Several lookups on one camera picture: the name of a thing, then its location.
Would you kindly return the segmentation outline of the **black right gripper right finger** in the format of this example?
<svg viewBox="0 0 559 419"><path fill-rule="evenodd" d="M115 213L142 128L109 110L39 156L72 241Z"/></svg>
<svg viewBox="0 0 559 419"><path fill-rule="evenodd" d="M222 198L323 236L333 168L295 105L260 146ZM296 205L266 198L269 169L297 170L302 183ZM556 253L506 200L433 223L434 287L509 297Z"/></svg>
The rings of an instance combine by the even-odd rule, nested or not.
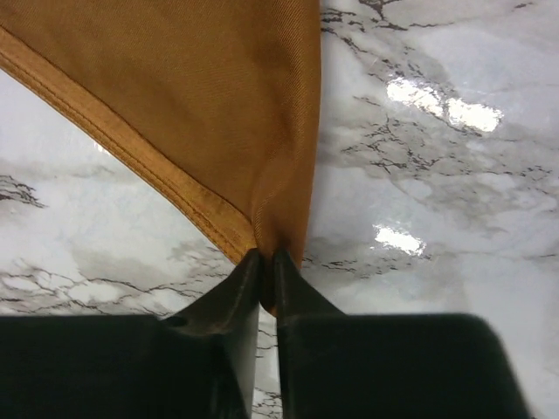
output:
<svg viewBox="0 0 559 419"><path fill-rule="evenodd" d="M500 339L460 313L349 315L273 256L286 418L521 418Z"/></svg>

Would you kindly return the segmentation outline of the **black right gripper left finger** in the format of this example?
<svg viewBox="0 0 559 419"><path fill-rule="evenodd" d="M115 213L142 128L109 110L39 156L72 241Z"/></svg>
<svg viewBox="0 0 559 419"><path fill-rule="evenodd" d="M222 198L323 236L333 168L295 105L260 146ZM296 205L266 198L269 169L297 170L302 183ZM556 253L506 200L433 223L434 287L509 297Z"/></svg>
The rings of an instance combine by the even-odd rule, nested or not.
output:
<svg viewBox="0 0 559 419"><path fill-rule="evenodd" d="M252 408L262 257L182 311L4 316L4 418L246 418Z"/></svg>

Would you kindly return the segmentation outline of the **orange-brown cloth napkin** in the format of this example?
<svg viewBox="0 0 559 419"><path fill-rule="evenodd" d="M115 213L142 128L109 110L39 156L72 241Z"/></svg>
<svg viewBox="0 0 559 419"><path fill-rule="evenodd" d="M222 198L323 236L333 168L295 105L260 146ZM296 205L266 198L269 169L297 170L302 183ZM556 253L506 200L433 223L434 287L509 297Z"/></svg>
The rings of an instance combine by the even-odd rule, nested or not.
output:
<svg viewBox="0 0 559 419"><path fill-rule="evenodd" d="M1 312L149 313L303 259L316 1L4 1Z"/></svg>

